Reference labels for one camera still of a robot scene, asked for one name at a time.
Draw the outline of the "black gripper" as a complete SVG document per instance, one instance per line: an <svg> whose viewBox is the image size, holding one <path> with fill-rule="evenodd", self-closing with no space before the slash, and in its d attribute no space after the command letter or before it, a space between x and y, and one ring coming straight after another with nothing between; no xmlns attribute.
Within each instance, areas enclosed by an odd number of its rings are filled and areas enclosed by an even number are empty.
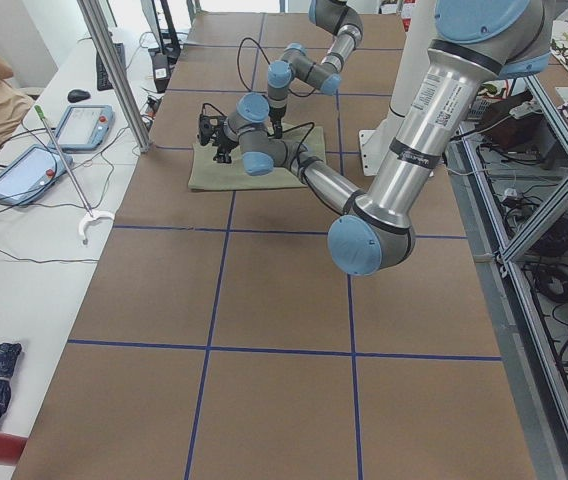
<svg viewBox="0 0 568 480"><path fill-rule="evenodd" d="M273 137L281 139L283 137L282 119L286 114L286 106L270 106L269 118L272 123Z"/></svg>
<svg viewBox="0 0 568 480"><path fill-rule="evenodd" d="M224 126L218 126L216 128L214 137L214 145L217 147L214 156L215 162L219 164L231 164L231 151L239 145L238 141L228 136Z"/></svg>

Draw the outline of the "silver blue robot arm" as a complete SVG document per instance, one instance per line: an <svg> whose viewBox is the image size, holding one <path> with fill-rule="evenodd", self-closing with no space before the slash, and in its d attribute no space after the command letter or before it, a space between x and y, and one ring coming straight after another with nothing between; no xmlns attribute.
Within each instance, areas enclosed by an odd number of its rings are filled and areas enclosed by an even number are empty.
<svg viewBox="0 0 568 480"><path fill-rule="evenodd" d="M238 150L251 176L283 168L307 185L337 214L328 248L345 273L365 276L398 265L415 244L410 209L479 88L547 66L554 8L551 1L436 2L428 15L434 28L424 49L428 68L418 76L408 112L367 190L275 128L294 80L325 94L338 90L344 64L363 37L358 13L344 1L310 5L310 21L334 37L321 62L311 61L302 46L289 45L268 69L266 92L245 94L230 115L211 131L200 132L200 141L216 144L222 161Z"/></svg>
<svg viewBox="0 0 568 480"><path fill-rule="evenodd" d="M312 1L308 17L315 26L331 34L333 41L321 60L313 59L302 44L290 43L268 66L266 97L276 138L283 135L282 120L293 81L299 80L322 94L334 95L348 57L363 40L361 18L346 1Z"/></svg>

